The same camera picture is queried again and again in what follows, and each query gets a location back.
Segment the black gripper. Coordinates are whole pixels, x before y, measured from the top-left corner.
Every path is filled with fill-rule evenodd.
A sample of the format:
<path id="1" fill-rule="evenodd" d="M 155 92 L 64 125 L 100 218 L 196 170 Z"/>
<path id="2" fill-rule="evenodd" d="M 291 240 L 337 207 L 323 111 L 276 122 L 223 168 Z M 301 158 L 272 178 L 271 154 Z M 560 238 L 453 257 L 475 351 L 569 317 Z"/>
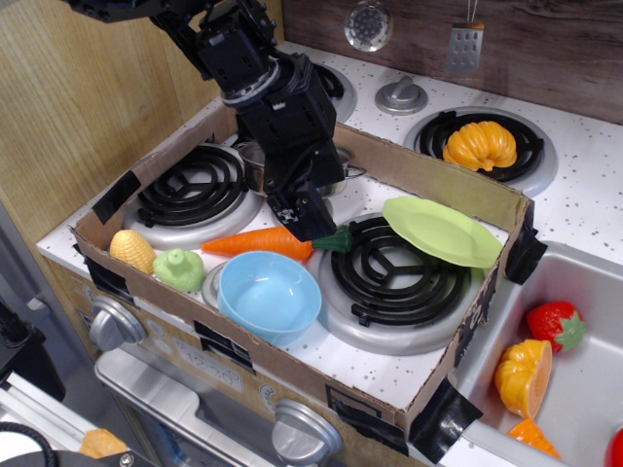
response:
<path id="1" fill-rule="evenodd" d="M 301 241 L 337 227 L 317 188 L 345 179 L 333 136 L 337 114 L 310 59 L 283 54 L 266 91 L 238 107 L 265 155 L 263 191 L 276 219 Z"/>

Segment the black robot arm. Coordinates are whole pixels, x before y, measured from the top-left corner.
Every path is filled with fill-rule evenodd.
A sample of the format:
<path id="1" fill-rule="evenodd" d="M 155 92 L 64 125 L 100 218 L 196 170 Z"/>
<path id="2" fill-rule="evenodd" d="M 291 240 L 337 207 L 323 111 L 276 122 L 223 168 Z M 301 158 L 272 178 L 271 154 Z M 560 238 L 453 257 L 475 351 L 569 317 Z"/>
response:
<path id="1" fill-rule="evenodd" d="M 86 17 L 148 18 L 236 110 L 265 155 L 264 192 L 279 222 L 302 241 L 336 224 L 319 189 L 345 177 L 333 142 L 337 114 L 311 60 L 276 45 L 259 1 L 72 1 Z"/>

